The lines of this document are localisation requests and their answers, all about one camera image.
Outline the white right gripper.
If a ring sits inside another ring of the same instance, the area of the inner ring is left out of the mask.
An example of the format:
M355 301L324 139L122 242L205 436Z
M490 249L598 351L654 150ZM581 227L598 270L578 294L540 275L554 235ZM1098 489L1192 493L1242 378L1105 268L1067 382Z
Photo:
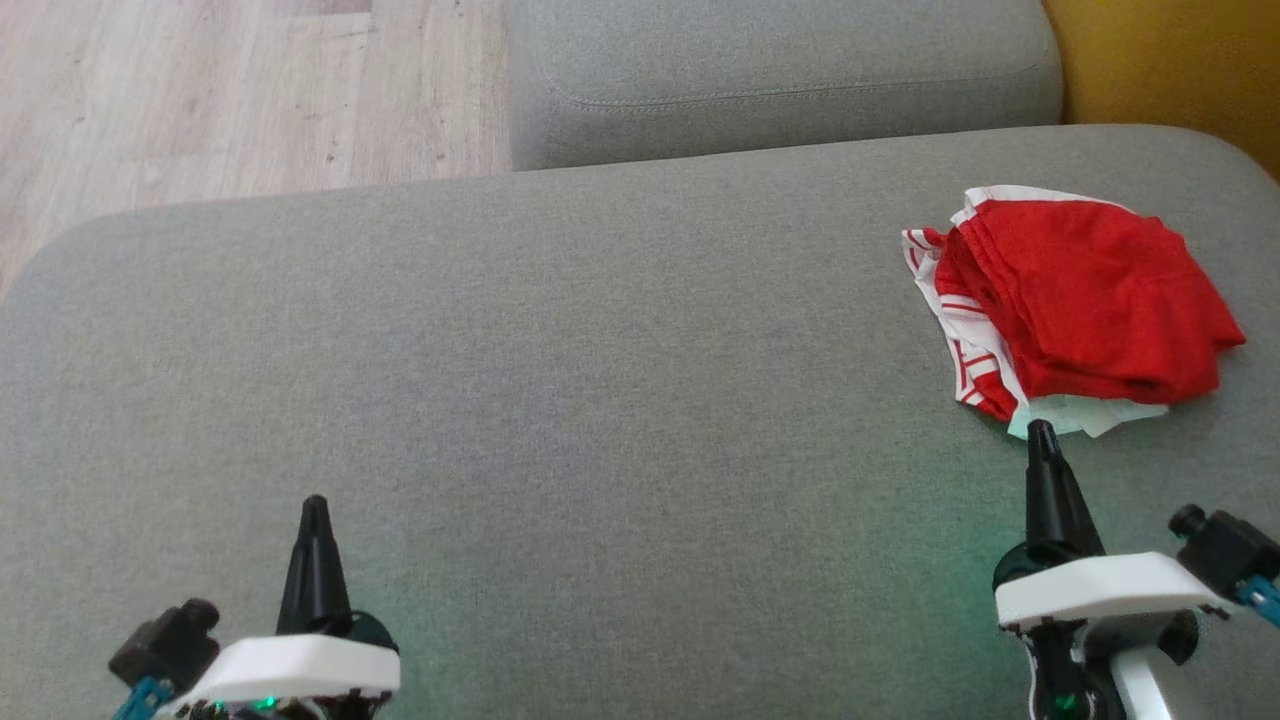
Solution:
M1229 601L1166 555L1105 556L1055 428L1027 430L1028 548L1006 553L995 587L998 629L1027 652L1027 719L1210 720L1183 655L1199 614L1229 618Z

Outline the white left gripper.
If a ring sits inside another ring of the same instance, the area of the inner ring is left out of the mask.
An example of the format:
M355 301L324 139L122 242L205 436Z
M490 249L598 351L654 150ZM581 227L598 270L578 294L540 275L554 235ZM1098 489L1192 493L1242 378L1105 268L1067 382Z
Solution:
M401 691L387 626L352 611L328 501L303 501L275 634L237 641L165 705L173 720L372 720Z

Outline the red garment with striped trim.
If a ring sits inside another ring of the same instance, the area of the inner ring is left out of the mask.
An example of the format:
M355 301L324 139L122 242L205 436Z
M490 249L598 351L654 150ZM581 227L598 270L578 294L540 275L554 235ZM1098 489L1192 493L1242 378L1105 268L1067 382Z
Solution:
M1116 202L1021 184L970 187L947 228L905 229L954 397L1030 437L1101 437L1215 392L1245 343L1181 234Z

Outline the grey sofa ottoman cushion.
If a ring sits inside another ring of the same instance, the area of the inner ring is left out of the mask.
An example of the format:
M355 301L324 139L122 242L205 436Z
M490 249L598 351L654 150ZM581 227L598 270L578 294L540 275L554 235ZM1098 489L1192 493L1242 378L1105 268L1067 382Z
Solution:
M1280 539L1280 184L1184 129L887 138L157 208L0 301L0 720L106 720L143 620L276 623L324 495L384 720L1025 720L1025 446L954 401L904 229L1028 184L1161 218L1247 345L1062 450L1106 548Z

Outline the yellow sofa back cushion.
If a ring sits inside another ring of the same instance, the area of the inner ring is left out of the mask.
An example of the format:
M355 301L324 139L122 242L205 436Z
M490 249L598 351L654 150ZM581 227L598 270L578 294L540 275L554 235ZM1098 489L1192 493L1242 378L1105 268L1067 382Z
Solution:
M1042 0L1066 123L1199 131L1280 181L1280 0Z

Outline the grey sofa seat cushion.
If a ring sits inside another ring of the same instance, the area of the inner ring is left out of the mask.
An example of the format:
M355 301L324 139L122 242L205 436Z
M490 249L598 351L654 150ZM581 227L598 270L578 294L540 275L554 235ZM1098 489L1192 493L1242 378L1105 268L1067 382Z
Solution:
M1047 126L1042 0L512 0L516 170Z

